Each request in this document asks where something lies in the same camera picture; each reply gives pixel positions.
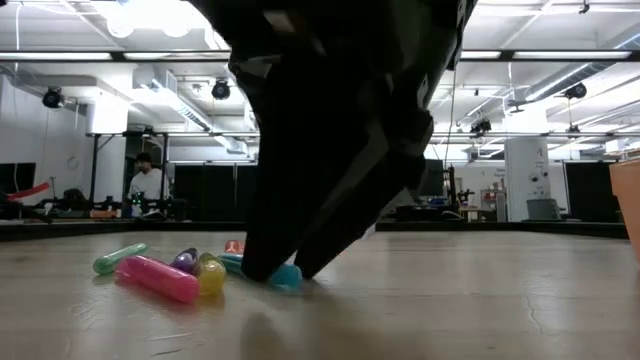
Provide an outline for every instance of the green capsule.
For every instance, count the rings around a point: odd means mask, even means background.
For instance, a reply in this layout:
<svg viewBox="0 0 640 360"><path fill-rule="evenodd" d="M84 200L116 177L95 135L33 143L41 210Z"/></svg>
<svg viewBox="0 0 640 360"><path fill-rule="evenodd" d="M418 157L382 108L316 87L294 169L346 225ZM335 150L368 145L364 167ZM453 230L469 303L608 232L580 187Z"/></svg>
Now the green capsule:
<svg viewBox="0 0 640 360"><path fill-rule="evenodd" d="M127 246L124 249L120 249L114 253L109 255L101 256L93 262L93 271L98 273L99 275L108 275L116 270L116 266L120 262L120 260L132 256L132 255L140 255L147 251L147 244L135 244L131 246Z"/></svg>

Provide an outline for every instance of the purple capsule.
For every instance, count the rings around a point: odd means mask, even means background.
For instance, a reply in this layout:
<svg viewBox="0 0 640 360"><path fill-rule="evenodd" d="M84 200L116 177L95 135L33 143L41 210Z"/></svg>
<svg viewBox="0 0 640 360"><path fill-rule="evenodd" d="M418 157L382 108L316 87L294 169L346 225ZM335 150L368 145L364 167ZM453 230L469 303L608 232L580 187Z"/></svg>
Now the purple capsule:
<svg viewBox="0 0 640 360"><path fill-rule="evenodd" d="M176 256L171 263L171 267L184 271L187 274L195 274L198 262L198 250L189 248Z"/></svg>

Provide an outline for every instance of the white pillar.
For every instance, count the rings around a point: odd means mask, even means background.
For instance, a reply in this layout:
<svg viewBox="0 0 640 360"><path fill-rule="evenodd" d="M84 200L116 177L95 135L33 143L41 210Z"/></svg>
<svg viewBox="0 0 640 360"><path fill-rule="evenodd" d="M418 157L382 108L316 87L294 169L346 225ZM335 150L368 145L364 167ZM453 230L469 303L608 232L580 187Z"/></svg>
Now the white pillar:
<svg viewBox="0 0 640 360"><path fill-rule="evenodd" d="M95 104L87 107L89 131L92 133L121 133L127 130L129 105L109 94L98 98ZM107 196L113 196L115 201L121 201L124 192L124 160L126 138L104 135L99 143L94 201L104 201Z"/></svg>
<svg viewBox="0 0 640 360"><path fill-rule="evenodd" d="M509 132L548 131L543 107L527 107L525 111L505 119ZM549 150L547 139L511 138L505 141L507 170L507 207L509 221L529 218L527 200L551 197Z"/></svg>

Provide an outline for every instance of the person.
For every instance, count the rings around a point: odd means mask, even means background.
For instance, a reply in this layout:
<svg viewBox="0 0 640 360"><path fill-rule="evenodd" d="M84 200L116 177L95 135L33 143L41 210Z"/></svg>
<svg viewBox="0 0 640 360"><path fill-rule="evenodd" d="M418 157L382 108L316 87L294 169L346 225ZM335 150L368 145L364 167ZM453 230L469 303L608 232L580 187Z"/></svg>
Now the person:
<svg viewBox="0 0 640 360"><path fill-rule="evenodd" d="M131 180L129 186L129 195L131 199L137 193L144 192L147 200L159 200L160 189L162 184L162 170L155 169L151 166L151 154L140 153L136 157L136 167L140 172ZM169 196L169 181L164 181L164 198Z"/></svg>

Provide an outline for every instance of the floor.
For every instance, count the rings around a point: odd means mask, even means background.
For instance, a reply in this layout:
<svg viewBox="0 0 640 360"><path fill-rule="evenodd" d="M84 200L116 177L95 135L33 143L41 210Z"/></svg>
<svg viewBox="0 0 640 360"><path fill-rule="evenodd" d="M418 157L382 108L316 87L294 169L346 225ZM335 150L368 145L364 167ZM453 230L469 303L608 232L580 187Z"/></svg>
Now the floor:
<svg viewBox="0 0 640 360"><path fill-rule="evenodd" d="M626 241L531 233L376 233L297 293L228 278L195 306L95 277L146 242L170 260L239 233L0 243L2 359L638 359Z"/></svg>

